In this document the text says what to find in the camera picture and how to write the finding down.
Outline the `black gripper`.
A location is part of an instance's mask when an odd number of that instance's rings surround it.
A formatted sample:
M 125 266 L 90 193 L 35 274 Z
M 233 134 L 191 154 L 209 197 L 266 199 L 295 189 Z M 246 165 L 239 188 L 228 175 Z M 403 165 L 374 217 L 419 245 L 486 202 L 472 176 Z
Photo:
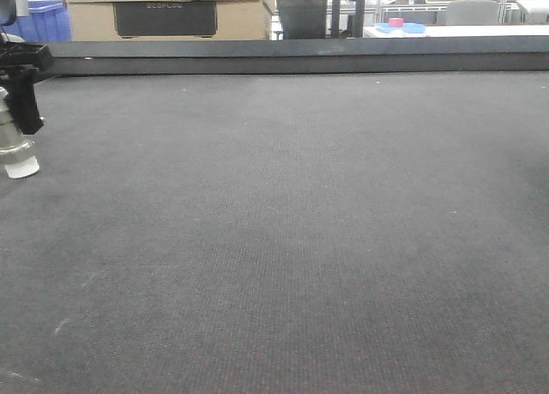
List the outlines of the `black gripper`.
M 23 135 L 35 135 L 43 126 L 37 106 L 34 79 L 39 70 L 48 70 L 53 56 L 47 45 L 27 42 L 1 44 L 1 71 L 5 71 L 5 98 L 15 126 Z

